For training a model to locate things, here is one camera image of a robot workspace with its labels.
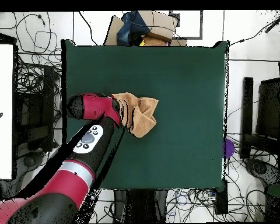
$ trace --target cloth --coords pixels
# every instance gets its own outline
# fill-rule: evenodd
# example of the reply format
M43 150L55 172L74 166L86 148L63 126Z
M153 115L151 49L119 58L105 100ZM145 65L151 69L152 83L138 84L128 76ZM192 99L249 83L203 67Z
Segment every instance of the cloth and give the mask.
M144 137L155 125L153 112L158 100L153 98L137 98L131 93L112 94L120 104L122 125L137 138Z

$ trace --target green table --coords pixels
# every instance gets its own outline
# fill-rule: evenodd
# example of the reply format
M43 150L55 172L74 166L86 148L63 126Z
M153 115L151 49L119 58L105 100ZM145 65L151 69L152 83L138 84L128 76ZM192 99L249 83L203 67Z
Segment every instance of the green table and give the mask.
M156 126L143 138L125 133L101 188L222 186L226 48L224 41L214 48L79 47L66 41L67 97L130 92L159 100ZM67 140L83 124L68 119Z

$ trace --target cable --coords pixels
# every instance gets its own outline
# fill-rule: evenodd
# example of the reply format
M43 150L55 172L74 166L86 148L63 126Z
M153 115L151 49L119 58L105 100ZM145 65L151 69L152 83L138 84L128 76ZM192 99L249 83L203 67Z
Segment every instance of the cable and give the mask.
M246 197L246 205L247 205L247 209L248 209L248 214L249 214L249 216L250 216L250 218L252 219L253 222L257 222L257 221L251 216L251 213L250 213L250 210L249 210L249 206L248 206L248 196L249 196L251 193L255 192L255 191L258 191L258 192L263 193L263 194L265 195L265 193L264 193L263 191L258 190L258 189L252 190L252 191L248 192L248 194L247 194L247 197Z
M16 14L14 12L12 12L12 13L15 17L16 24L13 27L0 27L0 29L14 29L16 27L16 25L17 25Z
M250 106L250 105L252 105L252 104L243 105L243 106L240 107L239 109L237 109L237 110L233 111L232 113L228 114L227 119L229 118L229 116L230 116L231 114L235 113L236 111L239 111L239 110L242 109L243 107L247 107L247 106Z
M87 20L84 18L84 16L81 14L80 11L78 11L79 14L81 15L82 19L84 20L84 22L86 22L86 24L88 25L89 29L90 29L90 36L91 36L91 40L95 43L96 46L98 46L98 44L92 39L92 29L91 26L89 25L89 23L87 22Z
M16 25L16 37L17 37L17 39L19 40L20 47L21 47L21 49L22 49L24 52L26 52L26 53L37 53L37 52L35 52L35 51L32 52L32 51L26 51L26 50L23 49L22 44L21 44L21 42L20 42L19 35L18 35L18 31L17 31L19 25L21 24L21 22L22 22L23 20L26 20L26 18L28 18L29 16L36 16L36 17L38 17L39 19L41 19L41 20L43 21L43 25L46 26L46 24L45 24L43 18L41 17L41 15L29 14L29 15L27 15L27 16L24 16L24 18L23 18L22 20L20 20L19 23ZM50 39L49 39L47 48L46 48L43 52L38 52L38 54L45 53L45 52L47 51L49 45L50 45L50 42L51 42L51 20L50 20L50 17L49 17L48 12L47 12L47 16L48 16L48 22L49 22Z
M248 38L248 39L245 38L245 39L239 40L239 41L237 41L237 42L234 42L234 43L231 44L230 46L233 46L234 44L242 43L242 42L245 42L245 41L247 41L247 40L251 40L251 39L255 38L257 35L259 35L259 33L260 33L261 31L263 31L266 27L268 27L269 25L273 24L273 23L276 22L276 21L278 21L278 19L277 19L277 20L274 20L274 21L272 21L271 23L269 23L269 24L267 24L266 26L264 26L264 27L263 27L262 29L260 29L260 31L259 31L257 34L255 34L253 37Z

